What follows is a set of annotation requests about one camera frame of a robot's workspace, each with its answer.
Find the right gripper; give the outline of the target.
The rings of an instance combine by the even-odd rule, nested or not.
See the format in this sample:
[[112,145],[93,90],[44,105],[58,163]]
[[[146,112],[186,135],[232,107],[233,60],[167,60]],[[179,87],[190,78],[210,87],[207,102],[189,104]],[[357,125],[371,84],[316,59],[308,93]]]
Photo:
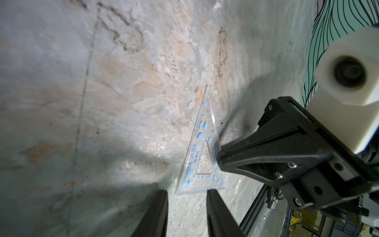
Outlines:
[[259,128],[224,146],[221,171],[280,188],[297,208],[326,208],[377,192],[379,175],[294,99],[273,99]]

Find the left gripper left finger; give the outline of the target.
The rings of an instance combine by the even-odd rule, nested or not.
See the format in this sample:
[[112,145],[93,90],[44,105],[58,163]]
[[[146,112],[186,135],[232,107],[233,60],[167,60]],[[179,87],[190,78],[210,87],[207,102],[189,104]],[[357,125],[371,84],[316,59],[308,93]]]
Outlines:
[[159,190],[132,237],[165,237],[168,224],[168,192]]

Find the blue clear set square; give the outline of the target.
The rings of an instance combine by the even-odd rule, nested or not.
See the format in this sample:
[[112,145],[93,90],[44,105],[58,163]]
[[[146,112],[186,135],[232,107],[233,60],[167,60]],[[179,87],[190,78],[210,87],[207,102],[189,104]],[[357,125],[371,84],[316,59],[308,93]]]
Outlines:
[[178,180],[176,195],[183,196],[202,193],[209,189],[224,189],[224,173],[216,161],[219,152],[219,133],[212,108],[210,87],[207,86]]

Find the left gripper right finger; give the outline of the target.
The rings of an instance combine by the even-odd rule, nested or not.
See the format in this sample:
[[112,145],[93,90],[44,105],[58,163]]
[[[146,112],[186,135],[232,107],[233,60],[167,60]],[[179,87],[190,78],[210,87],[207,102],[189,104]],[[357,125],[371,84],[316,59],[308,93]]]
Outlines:
[[206,209],[210,237],[245,237],[217,190],[207,190]]

